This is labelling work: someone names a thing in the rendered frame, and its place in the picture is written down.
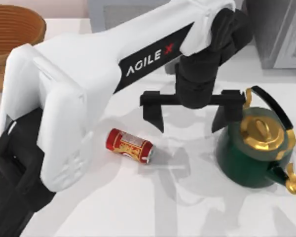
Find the red and gold can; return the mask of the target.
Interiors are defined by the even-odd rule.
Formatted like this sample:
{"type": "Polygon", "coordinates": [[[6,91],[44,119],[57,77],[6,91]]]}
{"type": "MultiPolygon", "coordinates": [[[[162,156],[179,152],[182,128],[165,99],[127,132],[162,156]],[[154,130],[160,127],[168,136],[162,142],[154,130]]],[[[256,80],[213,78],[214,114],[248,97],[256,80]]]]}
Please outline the red and gold can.
{"type": "Polygon", "coordinates": [[[146,139],[113,128],[107,135],[106,148],[142,164],[149,164],[154,145],[146,139]]]}

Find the green and gold kettle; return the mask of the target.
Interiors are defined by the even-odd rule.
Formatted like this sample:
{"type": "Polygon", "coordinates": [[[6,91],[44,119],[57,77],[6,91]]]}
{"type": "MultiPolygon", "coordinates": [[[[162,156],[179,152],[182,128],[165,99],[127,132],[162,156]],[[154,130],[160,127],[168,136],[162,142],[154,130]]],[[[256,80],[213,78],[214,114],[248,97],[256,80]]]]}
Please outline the green and gold kettle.
{"type": "Polygon", "coordinates": [[[291,162],[294,126],[278,102],[260,86],[244,92],[243,118],[222,128],[215,156],[221,171],[248,188],[278,183],[296,195],[291,162]]]}

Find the grey cabinet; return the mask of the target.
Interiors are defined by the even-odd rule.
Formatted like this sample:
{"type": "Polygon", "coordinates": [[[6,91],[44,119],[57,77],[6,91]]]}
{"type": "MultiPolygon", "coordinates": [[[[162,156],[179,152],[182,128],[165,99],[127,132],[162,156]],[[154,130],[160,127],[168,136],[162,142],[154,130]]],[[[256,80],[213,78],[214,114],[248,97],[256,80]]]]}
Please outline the grey cabinet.
{"type": "Polygon", "coordinates": [[[264,69],[296,69],[296,0],[245,0],[264,69]]]}

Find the brown woven basket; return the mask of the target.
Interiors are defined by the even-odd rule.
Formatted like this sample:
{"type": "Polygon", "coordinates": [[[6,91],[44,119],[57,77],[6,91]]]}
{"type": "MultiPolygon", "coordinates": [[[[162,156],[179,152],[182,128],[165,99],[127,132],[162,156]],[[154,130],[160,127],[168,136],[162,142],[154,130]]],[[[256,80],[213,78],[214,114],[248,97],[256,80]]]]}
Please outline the brown woven basket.
{"type": "Polygon", "coordinates": [[[11,50],[25,43],[43,42],[46,22],[37,12],[16,5],[0,4],[0,92],[6,59],[11,50]]]}

